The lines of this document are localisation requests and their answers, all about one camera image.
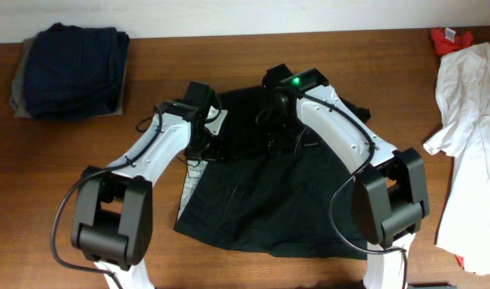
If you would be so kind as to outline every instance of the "cable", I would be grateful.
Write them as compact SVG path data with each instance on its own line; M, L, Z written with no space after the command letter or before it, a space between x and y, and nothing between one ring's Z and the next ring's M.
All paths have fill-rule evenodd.
M268 107L268 108L265 108L265 109L261 110L255 116L255 123L258 124L258 125L263 125L266 121L269 120L269 118L271 117L272 112L273 112L273 108L271 108L271 107Z
M154 143L154 141L156 141L157 137L160 135L160 133L161 133L160 129L163 125L163 116L161 114L161 111L157 108L156 108L156 114L159 117L159 123L156 127L156 131L155 131L154 135L152 136L152 139L150 139L150 141L144 146L144 148L139 153L137 153L132 159L127 159L126 162L123 163L122 165L115 165L115 166L112 166L109 168L105 168L105 169L100 170L99 172L96 172L96 173L93 173L89 176L85 176L85 177L81 178L75 184L73 184L73 186L68 190L68 193L65 195L63 201L59 205L58 212L55 215L54 224L52 225L52 231L51 231L52 256L54 256L55 261L57 263L59 263L59 265L64 266L66 268L73 269L73 270L79 270L79 271L85 271L85 272L91 272L91 273L100 273L100 274L108 275L109 277L112 278L112 280L115 282L116 286L119 289L123 289L119 280L116 278L114 272L111 272L109 270L101 270L101 269L95 269L95 268L90 268L90 267L83 267L83 266L79 266L79 265L75 265L75 264L71 264L71 263L63 261L59 257L57 248L55 246L55 235L56 235L57 230L58 230L59 219L61 218L61 214L63 213L63 209L67 205L70 197L75 193L75 191L79 187L84 185L84 183L86 183L87 181L92 180L96 177L100 177L106 173L110 173L110 172L115 171L117 169L123 169L125 167L128 167L129 165L132 165L135 161L139 160L147 152L147 150L150 148L150 146Z
M141 133L146 132L146 131L147 131L147 129L146 129L146 128L141 128L140 126L141 126L142 124L144 124L144 123L145 123L145 121L149 121L149 120L151 120L153 117L154 117L154 116L149 116L149 117L147 117L147 118L144 118L144 119L140 120L140 121L139 121L139 122L136 124L136 126L134 127L134 128L136 129L136 131L137 131L137 132L141 132Z
M300 140L302 139L303 134L306 133L306 130L307 130L307 127L303 127L302 132L300 132L300 134L296 138L296 144L294 145L294 152L293 152L293 154L295 154L295 155L296 155L296 150L298 149L298 145L300 144Z
M348 245L349 247L351 247L354 250L357 250L357 251L362 252L362 253L365 253L365 254L389 254L389 253L392 253L392 252L399 251L402 254L402 259L403 259L403 283L402 283L402 289L404 289L405 288L405 283L407 282L407 272L408 272L407 250L405 248L398 247L398 246L394 246L394 247L391 247L391 248L385 249L385 250L369 250L369 249L363 249L361 247L358 247L355 244L353 244L352 242L348 241L348 239L346 239L346 237L344 237L341 234L341 232L339 231L338 227L335 225L334 218L332 216L332 209L334 208L334 203L335 203L335 200L337 199L337 196L342 192L342 189L344 189L344 187L351 180L353 180L355 178L356 175L358 175L359 173L361 173L370 164L370 162L373 159L373 156L375 154L376 144L373 142L373 140L371 139L370 135L366 132L366 130L364 130L364 128L357 121L355 121L351 116L349 116L348 114L346 114L343 110L341 110L340 108L336 107L335 105L328 104L327 102L325 102L323 100L319 100L319 99L317 99L315 97L308 96L304 92L300 92L300 91L297 91L297 90L294 90L294 89L291 89L291 88L276 87L276 88L274 88L271 91L272 95L275 92L288 92L288 93L293 93L296 96L305 97L308 100L312 100L312 101L314 101L314 102L316 102L318 104L321 104L323 106L328 107L329 108L329 112L337 112L342 117L346 118L366 138L367 143L370 146L369 155L367 156L367 159L353 173L351 173L350 176L346 179L346 181L344 181L342 183L342 185L340 185L338 187L338 189L335 191L334 196L332 196L332 198L330 199L329 209L328 209L328 218L329 218L329 221L330 221L330 225L332 226L332 229L335 231L335 233L337 234L337 236L339 237L339 239L341 239L342 242L344 242L346 245Z
M177 160L179 160L181 163L184 163L185 165L190 166L190 167L193 167L193 168L196 168L197 166L199 166L199 165L200 165L200 158L198 158L198 162L196 163L196 165L191 165L191 164L189 164L187 161L185 161L185 160L181 159L179 156L175 156L175 158L176 158Z

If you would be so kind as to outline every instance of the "white wall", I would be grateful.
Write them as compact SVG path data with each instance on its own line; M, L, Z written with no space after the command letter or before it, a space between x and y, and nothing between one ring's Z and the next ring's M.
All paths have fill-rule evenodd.
M490 0L0 0L0 43L55 22L132 38L490 25Z

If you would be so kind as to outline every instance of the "black garment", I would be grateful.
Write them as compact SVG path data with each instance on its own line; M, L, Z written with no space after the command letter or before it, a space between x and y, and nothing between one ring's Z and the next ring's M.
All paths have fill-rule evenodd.
M299 131L283 136L284 143L291 144L288 149L268 148L266 141L281 120L255 124L256 115L270 102L264 88L221 98L229 110L221 135L233 161L208 163L174 230L226 250L364 259L364 254L342 244L330 227L330 199L349 175L337 155L325 144L294 154ZM350 109L362 120L369 119L369 111ZM304 144L315 141L317 136ZM349 240L364 247L366 240L351 220L352 191L350 183L335 207L335 219Z
M36 36L23 92L34 118L82 119L115 111L129 38L115 28L56 23Z

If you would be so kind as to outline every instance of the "red cloth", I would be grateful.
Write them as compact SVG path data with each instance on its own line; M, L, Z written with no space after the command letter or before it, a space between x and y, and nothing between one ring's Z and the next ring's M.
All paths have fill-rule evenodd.
M468 48L472 45L473 41L471 31L466 32L464 36L455 36L455 42L446 38L443 28L432 29L430 34L431 39L434 41L435 52L439 56L444 56L450 52Z
M459 262L459 265L464 268L464 257L460 257L459 255L455 255L456 260Z

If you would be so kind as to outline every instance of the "gray folded cloth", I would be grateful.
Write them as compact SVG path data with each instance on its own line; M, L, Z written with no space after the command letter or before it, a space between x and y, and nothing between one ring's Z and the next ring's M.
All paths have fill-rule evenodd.
M23 80L26 70L27 57L29 56L29 50L33 46L34 38L25 39L23 41L23 57L18 65L17 73L14 76L13 83L11 83L11 97L10 106L14 109L14 117L26 117L31 118L29 112L27 111L26 101L23 96ZM105 116L121 116L124 113L124 85L125 85L125 74L127 70L127 65L124 71L124 81L122 82L122 89L119 93L118 105L113 113L108 113Z

